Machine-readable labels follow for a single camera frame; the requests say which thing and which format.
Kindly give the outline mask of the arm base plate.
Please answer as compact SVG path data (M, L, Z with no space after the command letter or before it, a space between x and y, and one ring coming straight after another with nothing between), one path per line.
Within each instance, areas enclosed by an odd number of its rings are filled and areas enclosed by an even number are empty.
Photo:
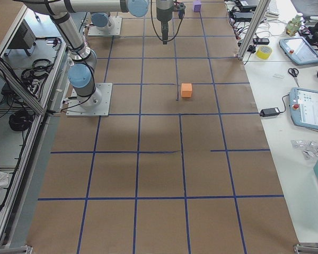
M108 117L111 94L112 83L96 83L95 93L87 101L83 97L78 97L75 89L72 89L71 96L76 97L76 99L69 101L69 109L66 111L66 115L69 117Z
M102 21L92 20L88 31L90 37L111 37L118 36L121 32L122 17L109 16L104 17Z

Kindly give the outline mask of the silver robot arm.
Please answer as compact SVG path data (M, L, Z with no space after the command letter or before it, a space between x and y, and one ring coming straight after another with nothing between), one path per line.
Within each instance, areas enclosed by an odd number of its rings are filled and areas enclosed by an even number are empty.
M122 12L129 12L135 17L143 17L148 10L151 13L151 22L156 36L162 41L164 45L169 42L169 21L172 19L174 12L174 1L155 1L156 3L156 17L161 24L161 36L156 31L153 21L152 1L103 1L105 7L100 12L91 12L91 22L100 31L108 31L113 28L113 19L110 17L111 10L115 11L117 7L107 7L107 5L119 4L118 9Z
M68 79L76 92L78 105L84 109L96 108L101 104L103 96L94 80L97 56L76 29L70 15L77 12L102 14L121 11L142 17L148 11L148 1L141 2L140 13L136 13L138 8L133 8L135 1L22 1L22 3L32 11L50 17L63 37L74 63L69 68Z

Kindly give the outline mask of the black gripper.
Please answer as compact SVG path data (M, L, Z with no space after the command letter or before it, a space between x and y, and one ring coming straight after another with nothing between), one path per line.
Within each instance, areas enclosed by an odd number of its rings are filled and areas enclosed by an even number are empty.
M173 1L158 0L156 1L156 17L161 23L162 43L167 44L168 41L168 22L172 19Z

